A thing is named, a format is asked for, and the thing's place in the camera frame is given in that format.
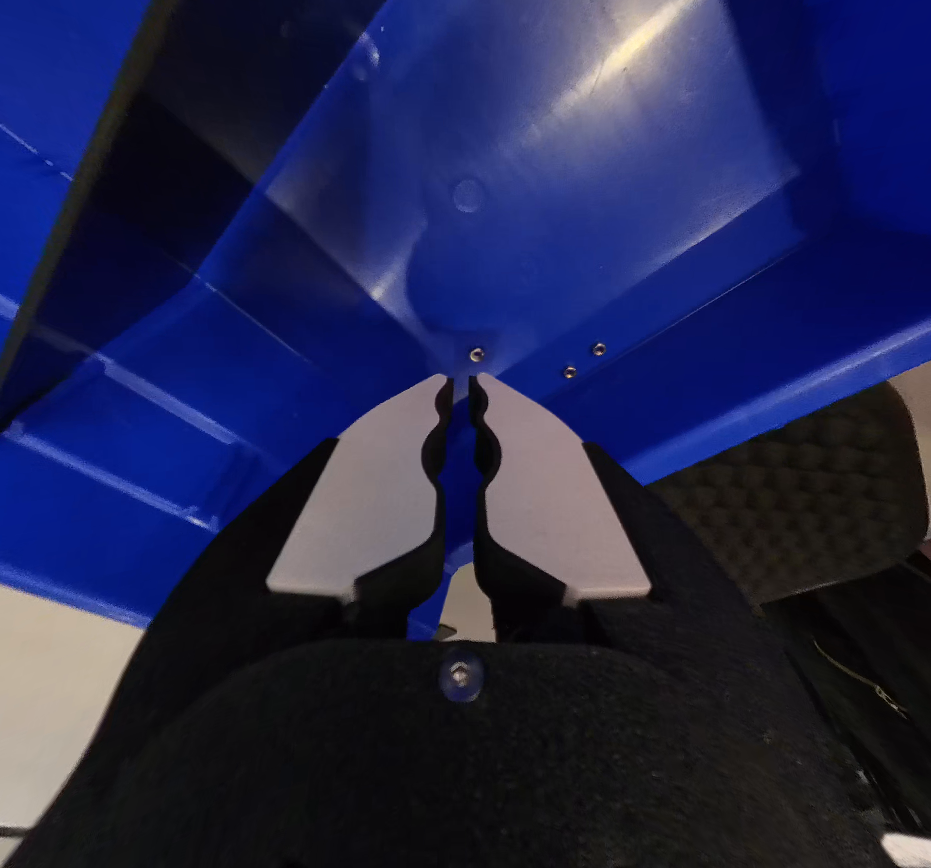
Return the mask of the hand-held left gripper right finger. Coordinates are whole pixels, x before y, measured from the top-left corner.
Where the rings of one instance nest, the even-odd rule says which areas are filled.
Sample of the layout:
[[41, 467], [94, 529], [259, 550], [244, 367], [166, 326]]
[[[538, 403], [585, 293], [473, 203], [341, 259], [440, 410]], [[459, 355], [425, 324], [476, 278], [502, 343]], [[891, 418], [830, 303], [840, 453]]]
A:
[[495, 622], [536, 622], [651, 582], [581, 437], [501, 380], [469, 379], [476, 432], [473, 562]]

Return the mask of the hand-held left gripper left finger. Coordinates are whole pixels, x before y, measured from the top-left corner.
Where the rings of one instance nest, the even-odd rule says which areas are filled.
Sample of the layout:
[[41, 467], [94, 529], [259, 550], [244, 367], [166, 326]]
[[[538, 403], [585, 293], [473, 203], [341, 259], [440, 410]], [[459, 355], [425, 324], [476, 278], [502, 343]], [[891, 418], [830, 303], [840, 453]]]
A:
[[431, 376], [339, 435], [266, 578], [271, 592], [331, 598], [357, 618], [407, 618], [435, 594], [453, 395], [452, 379]]

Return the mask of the blue divided parts bin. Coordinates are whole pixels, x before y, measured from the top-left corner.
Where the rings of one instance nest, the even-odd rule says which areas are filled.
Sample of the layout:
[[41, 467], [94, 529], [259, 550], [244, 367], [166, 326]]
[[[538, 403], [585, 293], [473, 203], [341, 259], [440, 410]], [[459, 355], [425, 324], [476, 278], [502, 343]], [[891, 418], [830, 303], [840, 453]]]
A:
[[183, 0], [144, 92], [184, 281], [2, 430], [28, 594], [144, 627], [434, 373], [650, 483], [929, 362], [929, 0]]

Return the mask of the black foam pad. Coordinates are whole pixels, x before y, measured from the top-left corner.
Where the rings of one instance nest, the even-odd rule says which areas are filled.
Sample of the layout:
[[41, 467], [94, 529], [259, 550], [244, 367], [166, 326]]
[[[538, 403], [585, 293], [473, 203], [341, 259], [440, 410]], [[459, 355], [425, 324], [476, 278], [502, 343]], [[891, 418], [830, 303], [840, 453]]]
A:
[[648, 488], [756, 606], [899, 564], [929, 525], [914, 421], [889, 382]]

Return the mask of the black bin divider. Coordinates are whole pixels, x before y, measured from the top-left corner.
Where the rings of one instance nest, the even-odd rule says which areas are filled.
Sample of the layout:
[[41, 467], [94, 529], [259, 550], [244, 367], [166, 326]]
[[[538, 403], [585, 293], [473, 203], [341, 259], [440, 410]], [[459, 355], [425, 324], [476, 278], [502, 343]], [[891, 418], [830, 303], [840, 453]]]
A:
[[2, 0], [2, 430], [183, 284], [142, 222], [182, 1]]

